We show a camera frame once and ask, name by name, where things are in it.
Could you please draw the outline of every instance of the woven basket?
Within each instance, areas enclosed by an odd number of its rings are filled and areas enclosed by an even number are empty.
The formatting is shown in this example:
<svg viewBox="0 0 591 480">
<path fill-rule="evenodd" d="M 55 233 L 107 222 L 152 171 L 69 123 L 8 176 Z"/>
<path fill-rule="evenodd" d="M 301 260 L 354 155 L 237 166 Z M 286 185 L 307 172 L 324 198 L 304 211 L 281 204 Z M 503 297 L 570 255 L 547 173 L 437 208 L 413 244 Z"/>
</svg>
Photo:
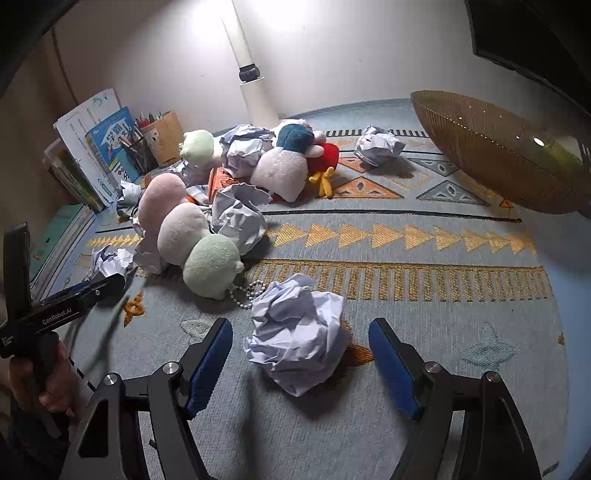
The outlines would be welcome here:
<svg viewBox="0 0 591 480">
<path fill-rule="evenodd" d="M 422 90 L 411 99 L 437 147 L 504 198 L 544 213 L 574 212 L 591 200 L 589 168 L 526 120 L 456 93 Z"/>
</svg>

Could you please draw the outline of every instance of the metal bead chain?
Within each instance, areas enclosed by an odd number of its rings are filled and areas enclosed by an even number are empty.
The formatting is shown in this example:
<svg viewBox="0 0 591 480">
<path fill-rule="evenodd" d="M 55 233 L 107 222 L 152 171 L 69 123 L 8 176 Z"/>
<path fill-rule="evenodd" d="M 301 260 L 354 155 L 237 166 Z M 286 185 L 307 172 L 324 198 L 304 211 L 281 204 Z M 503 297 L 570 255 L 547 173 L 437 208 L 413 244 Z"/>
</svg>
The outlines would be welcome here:
<svg viewBox="0 0 591 480">
<path fill-rule="evenodd" d="M 252 308 L 252 301 L 262 293 L 262 281 L 251 281 L 250 285 L 247 285 L 246 287 L 239 287 L 238 285 L 232 284 L 228 290 L 230 291 L 230 298 L 234 301 L 234 303 L 236 303 L 240 308 L 248 310 Z M 234 298 L 234 292 L 236 290 L 242 290 L 244 292 L 245 299 L 248 300 L 248 302 L 241 303 L 236 298 Z"/>
</svg>

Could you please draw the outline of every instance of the blue plush toy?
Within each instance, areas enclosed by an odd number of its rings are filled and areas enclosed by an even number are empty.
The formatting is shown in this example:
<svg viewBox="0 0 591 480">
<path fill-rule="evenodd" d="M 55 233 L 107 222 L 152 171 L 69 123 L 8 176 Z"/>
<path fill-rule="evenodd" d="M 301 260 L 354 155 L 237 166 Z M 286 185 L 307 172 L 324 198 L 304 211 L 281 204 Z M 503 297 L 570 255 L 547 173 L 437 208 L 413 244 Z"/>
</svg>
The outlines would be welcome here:
<svg viewBox="0 0 591 480">
<path fill-rule="evenodd" d="M 313 145 L 312 130 L 299 124 L 284 126 L 277 146 L 264 153 L 251 176 L 251 183 L 295 202 L 308 178 L 306 157 L 319 157 L 324 149 Z"/>
</svg>

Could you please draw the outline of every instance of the orange triangle pattern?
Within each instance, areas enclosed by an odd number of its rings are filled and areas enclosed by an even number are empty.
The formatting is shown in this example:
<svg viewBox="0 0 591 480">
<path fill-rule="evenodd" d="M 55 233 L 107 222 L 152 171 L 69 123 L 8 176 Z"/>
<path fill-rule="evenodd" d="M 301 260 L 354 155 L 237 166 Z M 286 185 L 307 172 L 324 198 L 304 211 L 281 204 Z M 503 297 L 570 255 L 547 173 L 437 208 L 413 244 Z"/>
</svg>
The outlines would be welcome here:
<svg viewBox="0 0 591 480">
<path fill-rule="evenodd" d="M 373 165 L 365 163 L 363 160 L 357 157 L 341 157 L 339 163 L 345 167 L 349 167 L 352 170 L 358 171 L 359 173 L 365 173 L 368 170 L 374 168 Z"/>
<path fill-rule="evenodd" d="M 364 177 L 357 177 L 350 182 L 333 189 L 334 197 L 358 199 L 401 199 L 404 198 L 380 184 Z"/>
</svg>

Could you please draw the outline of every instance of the blue book cover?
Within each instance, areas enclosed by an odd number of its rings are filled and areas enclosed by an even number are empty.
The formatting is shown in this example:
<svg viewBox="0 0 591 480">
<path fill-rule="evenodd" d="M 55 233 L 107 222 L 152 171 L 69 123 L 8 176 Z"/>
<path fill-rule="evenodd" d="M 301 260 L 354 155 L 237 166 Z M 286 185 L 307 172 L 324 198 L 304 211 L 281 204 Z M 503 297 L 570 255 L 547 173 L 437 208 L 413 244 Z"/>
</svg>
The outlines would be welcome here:
<svg viewBox="0 0 591 480">
<path fill-rule="evenodd" d="M 96 156 L 109 167 L 117 182 L 121 180 L 136 181 L 139 172 L 119 142 L 120 135 L 125 137 L 129 143 L 135 141 L 134 120 L 127 107 L 123 107 L 90 129 L 86 134 L 86 140 L 95 151 Z"/>
</svg>

